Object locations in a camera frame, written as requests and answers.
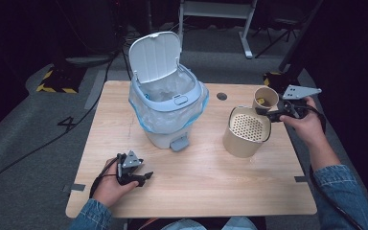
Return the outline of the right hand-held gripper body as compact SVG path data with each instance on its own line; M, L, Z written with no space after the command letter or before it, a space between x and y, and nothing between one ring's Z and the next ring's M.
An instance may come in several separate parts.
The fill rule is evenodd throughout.
M289 85L286 91L280 96L280 100L284 101L285 111L277 111L278 115L274 118L268 118L271 122L279 122L282 115L287 115L292 118L302 119L308 111L311 110L311 106L305 101L306 97L320 94L322 90L320 88L311 88L298 85Z

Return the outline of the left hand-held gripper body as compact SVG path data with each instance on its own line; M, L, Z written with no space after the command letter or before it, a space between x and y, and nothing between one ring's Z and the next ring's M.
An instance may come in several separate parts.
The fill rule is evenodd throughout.
M120 185L126 185L132 181L137 181L140 186L144 185L144 176L136 175L134 172L143 163L131 150L129 153L117 154L117 175L116 178Z

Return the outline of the brown paper cup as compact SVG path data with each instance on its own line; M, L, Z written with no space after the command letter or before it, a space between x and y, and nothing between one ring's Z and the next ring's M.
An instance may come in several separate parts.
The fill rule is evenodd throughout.
M258 98L265 99L264 105L260 105L256 102L256 99ZM259 107L270 110L272 107L276 106L278 102L279 96L277 92L270 87L260 87L254 93L253 106L255 108Z

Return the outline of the person's right hand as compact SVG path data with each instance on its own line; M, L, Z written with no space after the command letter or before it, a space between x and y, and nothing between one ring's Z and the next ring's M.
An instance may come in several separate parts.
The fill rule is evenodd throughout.
M282 115L280 121L293 127L297 135L309 148L320 147L326 142L321 121L318 115L312 110L309 110L307 115L302 119Z

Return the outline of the person's left hand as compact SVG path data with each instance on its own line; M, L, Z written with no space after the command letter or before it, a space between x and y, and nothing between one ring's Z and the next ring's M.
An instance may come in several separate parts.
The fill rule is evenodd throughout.
M116 179L116 163L111 159L105 162L104 174L92 198L99 201L106 208L110 208L124 195L135 189L139 183L132 181L126 185L120 185Z

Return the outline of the black yellow striped base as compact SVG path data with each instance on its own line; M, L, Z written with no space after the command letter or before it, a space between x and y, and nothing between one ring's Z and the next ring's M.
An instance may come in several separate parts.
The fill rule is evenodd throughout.
M289 85L287 76L278 72L264 73L263 80L264 85L274 89L277 93L284 93Z
M38 85L37 92L76 94L80 90L86 68L62 70L52 66Z

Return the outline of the beige bucket with perforated strainer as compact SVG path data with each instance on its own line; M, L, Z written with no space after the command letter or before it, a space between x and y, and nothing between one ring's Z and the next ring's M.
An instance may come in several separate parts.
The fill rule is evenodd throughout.
M251 107L237 106L230 113L222 142L225 149L240 158L253 156L271 135L271 122Z

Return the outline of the black slanted pole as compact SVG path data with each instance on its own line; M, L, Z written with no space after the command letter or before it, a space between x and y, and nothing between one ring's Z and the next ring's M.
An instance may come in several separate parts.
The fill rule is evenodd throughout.
M296 53L296 51L298 50L298 47L299 47L300 43L302 42L303 37L304 37L308 27L310 26L310 23L315 18L315 15L317 14L318 9L321 7L323 1L324 0L315 0L314 7L310 11L310 13L306 16L305 21L302 23L302 29L301 29L299 35L295 38L295 41L292 43L291 47L287 51L287 53L286 53L285 57L283 58L282 62L278 66L278 69L280 71L285 72L288 69L288 67L291 65L293 56Z

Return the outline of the clear plastic bin liner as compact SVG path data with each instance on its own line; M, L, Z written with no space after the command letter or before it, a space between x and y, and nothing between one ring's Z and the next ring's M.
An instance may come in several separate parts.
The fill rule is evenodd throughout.
M184 66L160 80L141 83L135 78L128 101L144 131L171 134L189 127L209 102L209 90Z

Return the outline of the black tripod stand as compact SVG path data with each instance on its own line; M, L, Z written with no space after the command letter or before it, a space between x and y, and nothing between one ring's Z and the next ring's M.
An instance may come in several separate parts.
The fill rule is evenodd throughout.
M297 38L296 32L300 31L304 24L304 19L270 18L264 26L260 27L257 32L254 33L254 35L257 35L261 31L266 31L268 38L268 44L255 56L255 58L259 58L283 38L285 38L286 41L289 41L291 36Z

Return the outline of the white pedal trash bin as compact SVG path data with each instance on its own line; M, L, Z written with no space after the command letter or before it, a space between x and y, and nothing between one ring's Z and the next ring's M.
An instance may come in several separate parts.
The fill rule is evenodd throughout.
M149 34L136 40L129 49L131 81L137 78L139 82L146 83L171 75L184 66L180 63L180 54L180 38L173 32ZM171 134L145 133L156 147L181 151L189 146L192 125Z

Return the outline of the person's legs in jeans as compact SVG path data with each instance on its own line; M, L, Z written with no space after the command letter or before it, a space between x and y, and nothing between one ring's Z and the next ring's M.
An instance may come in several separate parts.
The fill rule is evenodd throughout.
M181 219L164 226L161 230L207 230L207 228L195 220ZM220 230L258 230L258 228L249 218L232 217Z

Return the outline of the white desk frame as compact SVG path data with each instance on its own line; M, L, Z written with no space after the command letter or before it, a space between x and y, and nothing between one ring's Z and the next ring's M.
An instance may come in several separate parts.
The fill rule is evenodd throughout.
M253 53L247 41L249 28L256 10L258 0L252 0L250 4L230 4L217 2L197 2L180 0L178 14L178 36L183 40L183 26L185 16L204 16L230 19L244 19L243 30L239 32L241 45L246 58L253 58Z

